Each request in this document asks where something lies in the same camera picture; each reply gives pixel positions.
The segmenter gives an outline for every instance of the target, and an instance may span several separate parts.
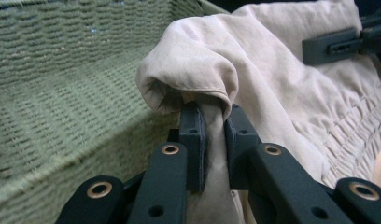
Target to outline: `wicker basket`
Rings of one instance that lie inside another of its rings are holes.
[[[140,60],[204,0],[0,0],[0,223],[52,223],[86,179],[145,169],[177,116],[139,94]]]

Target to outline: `dark background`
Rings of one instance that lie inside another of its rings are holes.
[[[258,4],[258,3],[272,3],[272,2],[303,2],[300,0],[209,0],[217,6],[223,7],[226,10],[233,12],[240,6],[245,4]],[[360,17],[374,14],[381,8],[381,0],[355,0],[356,5],[359,7]]]

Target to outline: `wrinkled fabric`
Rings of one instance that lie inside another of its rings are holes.
[[[247,193],[229,188],[223,122],[232,103],[262,142],[288,149],[316,181],[372,179],[381,150],[381,64],[360,55],[302,62],[302,40],[352,27],[361,29],[351,0],[247,5],[170,24],[136,83],[156,111],[196,100],[204,113],[208,176],[205,192],[190,196],[188,223],[254,222]]]

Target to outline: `fabric fold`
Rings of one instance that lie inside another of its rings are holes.
[[[346,175],[371,177],[366,174],[371,173],[375,152],[381,148],[381,128],[374,123],[379,120],[381,125],[381,105],[378,113],[371,106],[381,102],[378,63],[366,56],[315,67],[302,63],[302,40],[348,28],[361,29],[351,0],[247,5],[232,15],[170,24],[141,63],[136,83],[156,111],[178,111],[183,103],[196,100],[206,118],[214,120],[207,136],[217,144],[207,150],[215,158],[209,162],[205,193],[190,200],[189,212],[197,214],[190,223],[242,222],[235,213],[242,205],[237,203],[233,209],[239,197],[235,193],[230,202],[229,182],[222,177],[227,175],[226,147],[218,140],[232,103],[243,107],[262,142],[287,148],[316,181],[332,186]],[[371,102],[360,105],[364,99]],[[374,118],[354,117],[356,105]],[[348,120],[346,125],[338,125],[342,120]],[[357,131],[365,127],[368,131]],[[371,144],[327,144],[353,133],[361,134],[358,141]],[[346,147],[356,159],[338,157],[338,147]],[[340,164],[343,173],[336,175],[333,164]]]

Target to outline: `clamp hole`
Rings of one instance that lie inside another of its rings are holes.
[[[149,208],[148,212],[150,217],[161,217],[164,214],[164,209],[160,205],[155,205]]]
[[[320,207],[312,207],[311,210],[312,210],[312,213],[315,217],[318,217],[320,219],[327,219],[328,218],[327,212]]]
[[[174,154],[177,154],[178,151],[179,151],[179,148],[176,146],[166,146],[162,148],[162,153],[166,155],[174,155]]]
[[[377,193],[376,190],[370,188],[367,185],[357,183],[357,182],[352,182],[349,185],[350,190],[356,194],[357,196],[369,200],[369,201],[377,201],[380,199],[379,193]]]
[[[267,153],[267,154],[270,154],[270,155],[273,155],[273,156],[278,156],[281,154],[281,150],[280,148],[276,148],[276,147],[266,147],[264,149],[264,151]]]
[[[109,182],[98,182],[88,188],[87,195],[89,198],[99,199],[108,195],[112,190],[112,184]]]

